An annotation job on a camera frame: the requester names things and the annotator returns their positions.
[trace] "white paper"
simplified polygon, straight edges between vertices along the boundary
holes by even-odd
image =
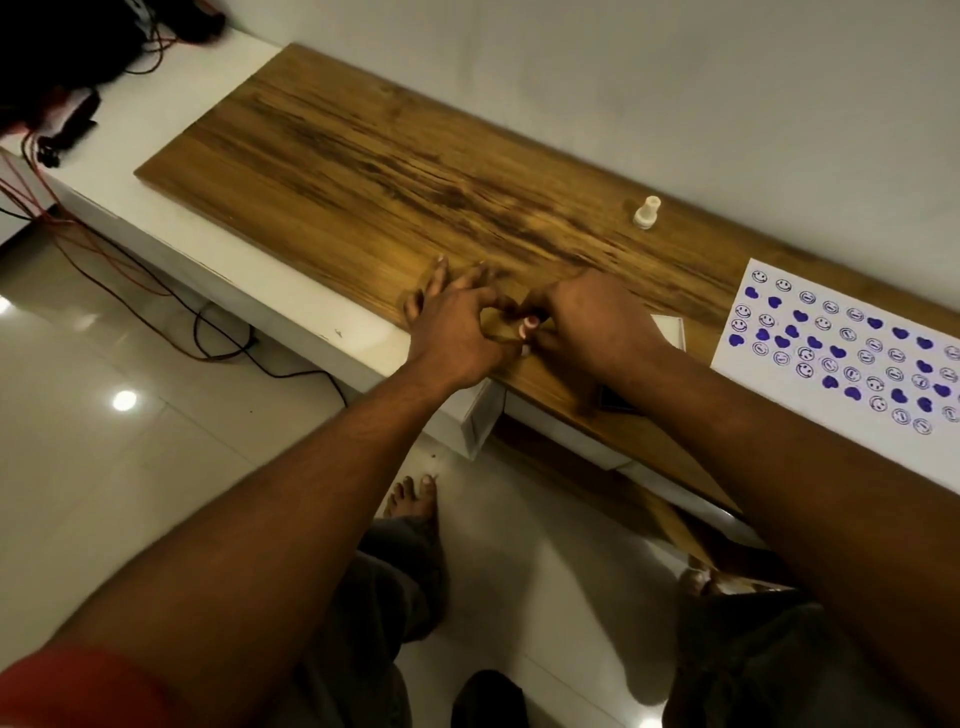
[[[960,493],[960,340],[751,260],[711,366]]]

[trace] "hand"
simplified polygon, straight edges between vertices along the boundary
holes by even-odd
[[[407,362],[424,367],[450,393],[482,381],[494,369],[520,356],[523,343],[488,339],[480,328],[480,311],[516,310],[516,301],[488,285],[485,265],[467,269],[449,282],[449,264],[441,256],[425,291],[403,304],[410,328]]]
[[[643,302],[620,279],[593,269],[531,291],[516,316],[541,324],[552,318],[556,331],[527,328],[527,342],[606,384],[672,350]]]

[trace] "person's right hand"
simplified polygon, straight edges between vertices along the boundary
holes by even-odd
[[[535,348],[612,384],[672,347],[643,302],[615,276],[586,269],[530,292],[517,317],[552,318],[556,331],[527,329]]]

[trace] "person's left arm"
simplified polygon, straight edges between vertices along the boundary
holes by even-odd
[[[130,561],[51,645],[104,650],[170,690],[202,725],[250,718],[289,672],[408,449],[457,389],[519,356],[479,314],[515,304],[447,283],[445,260],[405,305],[407,363]]]

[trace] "wooden board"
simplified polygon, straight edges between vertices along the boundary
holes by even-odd
[[[439,254],[503,267],[507,292],[519,298],[594,266],[628,281],[653,312],[682,316],[687,350],[709,363],[753,256],[960,336],[960,318],[940,306],[679,201],[664,199],[657,224],[641,231],[631,219],[653,193],[644,185],[299,46],[275,56],[137,176],[400,325],[398,302]],[[498,378],[612,448],[732,505],[651,422],[596,410],[595,383],[583,375],[533,356]]]

